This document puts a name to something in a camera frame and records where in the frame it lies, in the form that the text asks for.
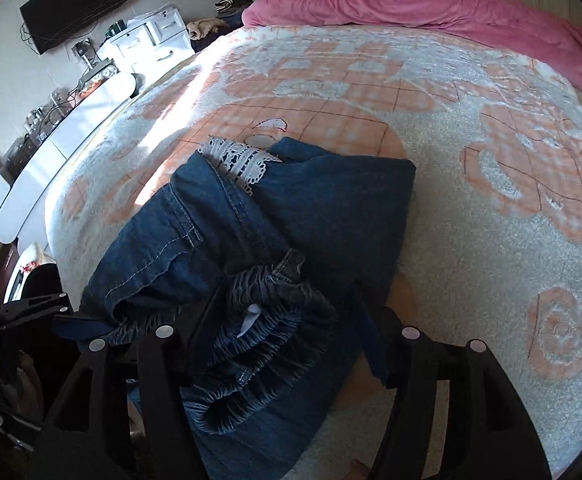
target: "white lace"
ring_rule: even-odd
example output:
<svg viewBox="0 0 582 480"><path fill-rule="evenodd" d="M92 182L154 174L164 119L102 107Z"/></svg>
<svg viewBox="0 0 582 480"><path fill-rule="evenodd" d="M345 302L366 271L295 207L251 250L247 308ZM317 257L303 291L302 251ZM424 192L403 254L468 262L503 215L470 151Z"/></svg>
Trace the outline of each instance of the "white lace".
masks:
<svg viewBox="0 0 582 480"><path fill-rule="evenodd" d="M248 195L253 193L251 184L258 183L267 171L266 161L282 162L269 152L221 137L209 137L197 151L202 153L214 168L227 174Z"/></svg>

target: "television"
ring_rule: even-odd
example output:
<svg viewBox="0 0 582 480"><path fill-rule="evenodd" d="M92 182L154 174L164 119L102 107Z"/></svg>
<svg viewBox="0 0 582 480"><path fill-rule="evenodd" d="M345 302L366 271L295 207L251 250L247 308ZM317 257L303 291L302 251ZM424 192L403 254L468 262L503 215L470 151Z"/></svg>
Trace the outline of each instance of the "television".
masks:
<svg viewBox="0 0 582 480"><path fill-rule="evenodd" d="M128 0L29 0L20 7L24 25L40 54Z"/></svg>

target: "stack of clothes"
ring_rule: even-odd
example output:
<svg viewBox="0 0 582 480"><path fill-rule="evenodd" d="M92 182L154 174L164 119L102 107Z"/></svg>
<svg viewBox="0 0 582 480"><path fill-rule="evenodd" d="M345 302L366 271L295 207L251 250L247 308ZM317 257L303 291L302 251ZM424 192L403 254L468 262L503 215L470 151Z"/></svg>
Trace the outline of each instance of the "stack of clothes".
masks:
<svg viewBox="0 0 582 480"><path fill-rule="evenodd" d="M352 290L385 304L414 177L409 160L212 138L108 249L80 312L112 345L228 283L209 361L181 389L210 478L280 478L309 444L369 336Z"/></svg>
<svg viewBox="0 0 582 480"><path fill-rule="evenodd" d="M187 24L194 52L200 52L220 36L243 27L242 12L252 3L253 0L220 0L215 4L215 18Z"/></svg>

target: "pink comforter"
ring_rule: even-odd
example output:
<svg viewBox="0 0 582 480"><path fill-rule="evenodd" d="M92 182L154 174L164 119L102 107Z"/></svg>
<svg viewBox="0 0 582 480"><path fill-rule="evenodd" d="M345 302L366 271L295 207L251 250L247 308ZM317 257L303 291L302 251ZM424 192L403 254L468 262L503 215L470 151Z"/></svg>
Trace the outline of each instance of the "pink comforter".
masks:
<svg viewBox="0 0 582 480"><path fill-rule="evenodd" d="M519 0L256 0L247 27L394 24L439 30L544 61L582 90L582 27Z"/></svg>

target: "cabinet handle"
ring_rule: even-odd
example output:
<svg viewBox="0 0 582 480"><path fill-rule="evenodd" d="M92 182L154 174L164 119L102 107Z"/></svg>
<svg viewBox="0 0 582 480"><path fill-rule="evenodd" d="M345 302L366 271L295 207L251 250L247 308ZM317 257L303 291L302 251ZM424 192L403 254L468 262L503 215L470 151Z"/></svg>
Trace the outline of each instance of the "cabinet handle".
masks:
<svg viewBox="0 0 582 480"><path fill-rule="evenodd" d="M164 61L165 59L168 59L171 56L173 56L173 51L172 50L170 50L169 53L166 56L161 57L158 61Z"/></svg>

